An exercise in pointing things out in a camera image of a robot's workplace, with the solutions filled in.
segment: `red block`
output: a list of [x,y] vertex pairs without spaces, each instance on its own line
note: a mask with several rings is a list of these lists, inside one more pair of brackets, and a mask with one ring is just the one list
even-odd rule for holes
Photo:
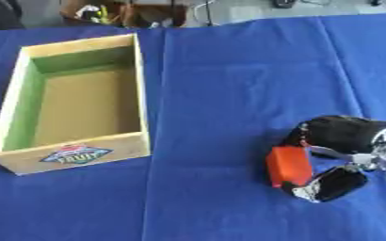
[[266,165],[273,187],[281,187],[282,182],[305,185],[312,179],[312,166],[302,147],[274,147]]

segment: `table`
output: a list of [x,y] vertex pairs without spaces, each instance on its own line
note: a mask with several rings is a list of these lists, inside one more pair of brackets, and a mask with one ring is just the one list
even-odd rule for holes
[[[0,31],[0,103],[20,45],[124,32]],[[153,156],[24,177],[0,168],[0,240],[386,240],[380,173],[312,204],[268,186],[263,168],[299,121],[386,120],[386,14],[138,34]]]

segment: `wooden box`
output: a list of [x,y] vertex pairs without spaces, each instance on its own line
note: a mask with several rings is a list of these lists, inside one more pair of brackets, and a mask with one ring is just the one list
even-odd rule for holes
[[18,175],[150,155],[136,35],[22,48],[0,113]]

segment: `crate label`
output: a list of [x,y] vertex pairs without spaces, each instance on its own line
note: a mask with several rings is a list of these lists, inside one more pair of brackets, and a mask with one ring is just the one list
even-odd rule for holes
[[65,146],[60,150],[43,158],[41,162],[58,162],[61,164],[86,164],[104,155],[111,153],[112,150],[87,147],[86,145]]

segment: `cardboard bottom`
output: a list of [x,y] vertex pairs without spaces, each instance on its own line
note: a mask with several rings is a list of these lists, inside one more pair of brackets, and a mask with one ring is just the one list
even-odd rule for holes
[[105,66],[45,77],[33,147],[140,131],[135,68]]

